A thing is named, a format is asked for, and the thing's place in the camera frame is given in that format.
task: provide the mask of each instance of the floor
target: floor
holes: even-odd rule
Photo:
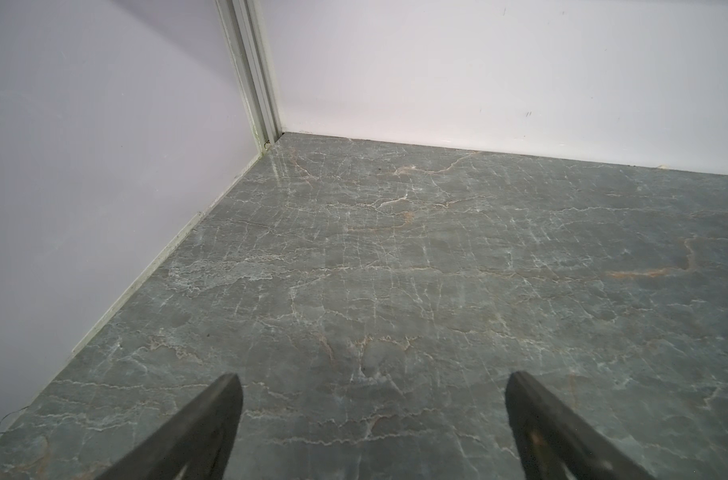
[[[90,478],[228,371],[227,478],[522,478],[513,370],[659,478],[728,478],[728,177],[286,134],[0,478]]]

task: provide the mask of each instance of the vertical metal frame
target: vertical metal frame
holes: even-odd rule
[[[253,0],[215,0],[225,39],[239,77],[255,142],[267,150],[281,137],[281,123],[266,68],[265,47],[259,32]]]

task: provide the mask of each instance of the wall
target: wall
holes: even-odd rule
[[[257,154],[211,1],[0,0],[0,418]]]
[[[287,131],[728,174],[728,0],[261,0]]]

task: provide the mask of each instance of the gray marble floor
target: gray marble floor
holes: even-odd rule
[[[728,478],[728,177],[286,134],[0,478],[89,478],[228,371],[227,478],[522,478],[513,370],[660,478]]]

